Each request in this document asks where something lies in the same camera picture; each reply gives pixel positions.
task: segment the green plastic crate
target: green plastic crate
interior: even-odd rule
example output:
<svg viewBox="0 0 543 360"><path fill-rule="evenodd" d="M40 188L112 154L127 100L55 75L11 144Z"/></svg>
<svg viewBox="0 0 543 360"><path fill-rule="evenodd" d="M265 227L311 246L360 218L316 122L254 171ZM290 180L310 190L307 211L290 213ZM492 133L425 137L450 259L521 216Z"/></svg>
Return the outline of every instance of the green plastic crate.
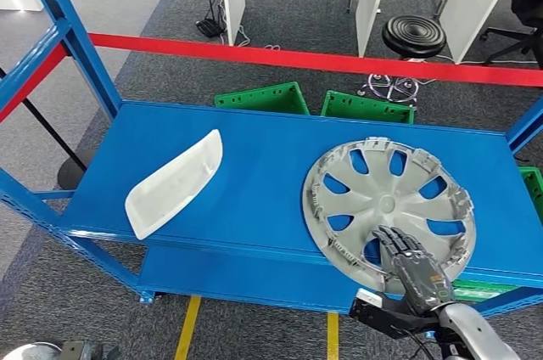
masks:
<svg viewBox="0 0 543 360"><path fill-rule="evenodd" d="M391 104L337 91L328 91L326 93L321 115L355 120L413 124L415 110L413 107L406 105Z"/></svg>
<svg viewBox="0 0 543 360"><path fill-rule="evenodd" d="M297 82L215 96L215 106L309 115Z"/></svg>
<svg viewBox="0 0 543 360"><path fill-rule="evenodd" d="M522 166L519 170L539 220L543 223L543 177L541 176L541 172L535 166Z"/></svg>
<svg viewBox="0 0 543 360"><path fill-rule="evenodd" d="M516 286L505 284L488 284L486 282L460 281L453 282L456 299L460 301L480 302L494 298L510 290L516 290Z"/></svg>
<svg viewBox="0 0 543 360"><path fill-rule="evenodd" d="M535 166L522 166L519 170L535 207L535 211L539 216L539 220L543 223L543 177L541 172ZM513 285L468 281L455 281L453 286L455 288L457 299L477 302L516 289Z"/></svg>

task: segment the silver hubcap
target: silver hubcap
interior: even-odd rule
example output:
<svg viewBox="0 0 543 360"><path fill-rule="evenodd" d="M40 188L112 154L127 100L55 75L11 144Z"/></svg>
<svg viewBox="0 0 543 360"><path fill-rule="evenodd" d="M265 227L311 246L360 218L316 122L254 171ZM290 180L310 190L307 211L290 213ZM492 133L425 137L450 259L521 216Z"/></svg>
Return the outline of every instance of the silver hubcap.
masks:
<svg viewBox="0 0 543 360"><path fill-rule="evenodd" d="M372 231L380 224L419 239L450 278L475 243L473 205L433 155L388 138L345 143L309 170L302 192L316 244L344 274L373 290L401 294L401 283Z"/></svg>

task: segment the blue shelf frame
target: blue shelf frame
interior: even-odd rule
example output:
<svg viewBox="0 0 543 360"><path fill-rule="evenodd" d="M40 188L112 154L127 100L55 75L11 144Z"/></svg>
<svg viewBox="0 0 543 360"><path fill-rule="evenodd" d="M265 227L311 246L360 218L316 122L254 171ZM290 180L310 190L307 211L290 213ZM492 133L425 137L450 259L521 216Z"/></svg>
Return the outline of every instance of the blue shelf frame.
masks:
<svg viewBox="0 0 543 360"><path fill-rule="evenodd" d="M0 82L0 110L6 106L20 87L59 43L74 59L100 105L109 120L114 120L122 100L114 87L104 65L91 43L70 0L41 0L53 21L53 26L35 44L16 67ZM511 153L514 154L543 128L543 98L535 102L506 133ZM27 218L51 236L112 276L140 297L152 302L158 290L139 283L138 276L122 267L92 239L69 235L57 224L61 216L43 200L69 199L71 191L32 192L0 169L0 201ZM543 290L520 287L476 305L486 316L509 312L543 301Z"/></svg>

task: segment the red barrier tape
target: red barrier tape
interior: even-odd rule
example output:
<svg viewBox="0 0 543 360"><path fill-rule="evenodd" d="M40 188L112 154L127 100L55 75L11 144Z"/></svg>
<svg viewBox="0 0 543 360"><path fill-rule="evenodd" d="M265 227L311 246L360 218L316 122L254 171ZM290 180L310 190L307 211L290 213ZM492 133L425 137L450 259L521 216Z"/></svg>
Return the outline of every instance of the red barrier tape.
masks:
<svg viewBox="0 0 543 360"><path fill-rule="evenodd" d="M14 110L15 107L20 104L23 99L28 97L32 90L36 88L38 84L41 82L48 76L52 69L57 67L63 59L66 57L64 48L59 44L54 48L49 56L46 57L43 63L34 71L32 76L29 76L18 92L17 92L9 103L6 104L5 107L0 110L0 122L4 121L11 111Z"/></svg>
<svg viewBox="0 0 543 360"><path fill-rule="evenodd" d="M437 79L444 82L476 82L502 86L543 87L541 70L482 67L476 65L445 65L440 63L414 63L400 60L369 59L336 54L292 52L265 48L235 48L217 44L182 42L90 33L96 46L122 48L140 52L173 54L250 63L275 65L299 69L335 71L353 74L386 74L418 79Z"/></svg>

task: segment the robotic hand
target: robotic hand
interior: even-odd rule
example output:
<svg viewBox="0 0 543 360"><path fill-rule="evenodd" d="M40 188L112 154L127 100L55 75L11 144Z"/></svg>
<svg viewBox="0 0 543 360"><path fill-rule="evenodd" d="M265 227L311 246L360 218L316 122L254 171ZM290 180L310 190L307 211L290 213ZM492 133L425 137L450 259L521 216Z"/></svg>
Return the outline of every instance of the robotic hand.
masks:
<svg viewBox="0 0 543 360"><path fill-rule="evenodd" d="M445 360L520 360L480 313L456 303L451 281L416 238L385 226L373 234L390 255L405 294L394 301L358 290L349 312L351 318L393 339L410 337L430 359L431 354L416 334L435 332Z"/></svg>

